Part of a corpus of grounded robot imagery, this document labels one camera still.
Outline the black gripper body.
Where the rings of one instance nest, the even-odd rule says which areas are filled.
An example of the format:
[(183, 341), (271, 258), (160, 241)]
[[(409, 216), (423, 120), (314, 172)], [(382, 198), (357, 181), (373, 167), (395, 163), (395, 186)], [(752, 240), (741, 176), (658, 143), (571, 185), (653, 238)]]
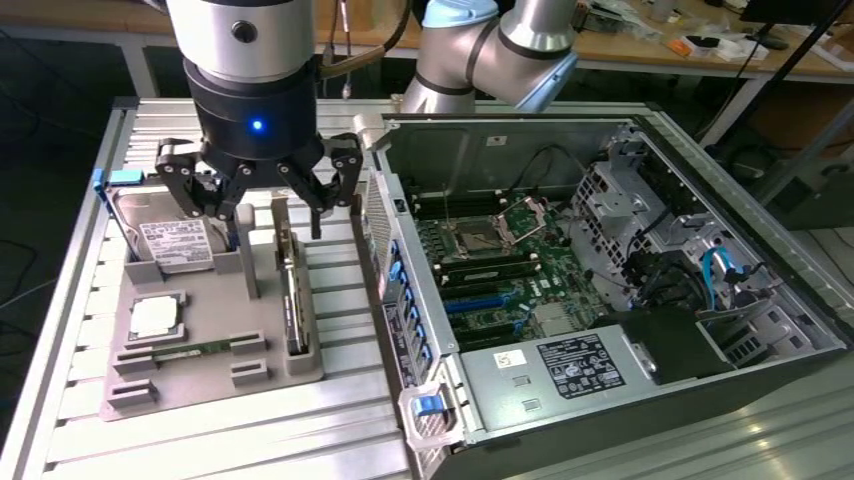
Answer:
[(228, 179), (240, 166), (255, 169), (253, 188), (286, 184), (279, 164), (301, 174), (319, 162), (325, 147), (317, 125), (318, 62), (262, 83), (215, 77), (186, 60), (184, 72), (203, 131), (203, 161)]

